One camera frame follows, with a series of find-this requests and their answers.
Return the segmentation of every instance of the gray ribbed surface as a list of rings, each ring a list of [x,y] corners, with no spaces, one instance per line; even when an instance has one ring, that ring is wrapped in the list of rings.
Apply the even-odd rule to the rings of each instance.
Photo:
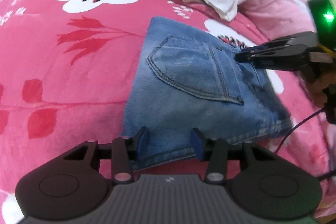
[[[26,218],[22,224],[46,222]],[[131,185],[118,185],[92,213],[68,224],[266,224],[245,213],[220,186],[203,183],[198,175],[141,175]],[[286,224],[317,223],[304,218]]]

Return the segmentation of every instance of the pink bedspread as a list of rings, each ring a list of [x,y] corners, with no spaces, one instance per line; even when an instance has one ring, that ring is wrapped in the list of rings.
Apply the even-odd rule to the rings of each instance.
[[[306,0],[247,0],[239,10],[270,40],[315,31]]]
[[[119,136],[147,27],[158,15],[248,45],[267,40],[242,14],[228,24],[208,6],[178,0],[0,1],[0,224],[22,216],[13,193],[23,175],[86,139]],[[294,124],[315,111],[293,74],[269,76]],[[277,143],[263,144],[274,150]],[[280,155],[313,175],[327,172],[319,119],[299,128]],[[203,174],[205,167],[189,160],[145,172]],[[100,171],[108,177],[108,163]],[[326,207],[332,184],[322,186]]]

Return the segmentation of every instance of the cable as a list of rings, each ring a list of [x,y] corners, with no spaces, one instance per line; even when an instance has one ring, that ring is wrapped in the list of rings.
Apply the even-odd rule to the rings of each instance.
[[[316,115],[319,115],[321,112],[324,111],[324,108],[321,108],[320,110],[316,111],[314,114],[310,115],[309,117],[305,118],[302,122],[298,123],[296,126],[294,126],[287,134],[286,136],[282,139],[281,143],[279,144],[278,148],[275,151],[275,154],[277,154],[286,141],[286,139],[289,137],[289,135],[296,130],[298,127],[302,126],[305,122],[309,121],[311,118],[315,117]]]
[[[336,170],[332,170],[328,173],[325,173],[323,175],[320,175],[318,178],[319,181],[325,180],[325,179],[330,179],[331,177],[336,176]]]
[[[336,58],[336,53],[332,50],[328,49],[326,46],[323,46],[322,44],[318,43],[317,45],[321,49],[323,49],[324,52],[328,53],[331,57]]]

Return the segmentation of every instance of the blue denim jeans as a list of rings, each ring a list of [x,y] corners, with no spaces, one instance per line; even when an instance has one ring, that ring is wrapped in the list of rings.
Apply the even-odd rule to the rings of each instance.
[[[150,132],[135,170],[193,157],[192,128],[237,144],[292,127],[266,72],[235,62],[239,51],[194,27],[152,18],[124,113],[123,135],[142,126]]]

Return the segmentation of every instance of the hand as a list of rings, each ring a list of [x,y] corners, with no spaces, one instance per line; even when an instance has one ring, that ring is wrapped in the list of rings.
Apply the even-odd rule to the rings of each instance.
[[[336,70],[322,73],[313,83],[305,82],[306,88],[316,107],[324,107],[324,104],[327,102],[327,96],[323,90],[332,84],[336,84]]]

